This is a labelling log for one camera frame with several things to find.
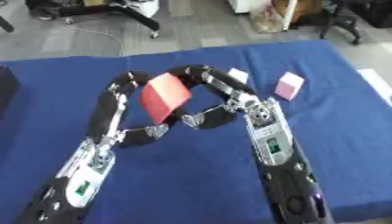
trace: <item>table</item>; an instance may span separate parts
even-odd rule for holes
[[[186,64],[246,71],[261,97],[286,71],[304,77],[293,101],[277,99],[333,216],[361,221],[392,214],[391,107],[327,42],[4,64],[21,88],[0,122],[0,223],[10,223],[74,152],[97,95],[114,76],[129,69],[157,75]],[[190,112],[220,102],[203,87],[192,92]],[[137,97],[125,123],[150,123]],[[115,150],[115,167],[86,223],[269,223],[244,124],[237,119],[202,131],[179,123],[158,142]]]

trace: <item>chair wheel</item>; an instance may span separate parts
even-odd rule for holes
[[[353,40],[353,45],[355,45],[355,46],[359,45],[360,43],[361,43],[361,39],[360,38],[357,38],[357,39]]]
[[[151,39],[155,39],[159,36],[159,31],[152,31],[150,34]]]
[[[66,17],[66,25],[72,25],[75,21],[71,17]]]

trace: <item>white cube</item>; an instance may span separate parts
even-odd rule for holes
[[[304,79],[294,73],[287,72],[277,83],[275,93],[291,101],[304,84]]]

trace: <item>green label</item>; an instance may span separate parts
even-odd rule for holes
[[[78,187],[76,193],[79,194],[80,196],[83,196],[89,186],[90,186],[90,182],[85,180],[84,183]]]

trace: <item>black box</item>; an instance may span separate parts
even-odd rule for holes
[[[3,118],[5,110],[17,92],[19,81],[6,66],[0,66],[0,120]]]
[[[376,28],[392,27],[392,0],[352,3],[350,9]]]

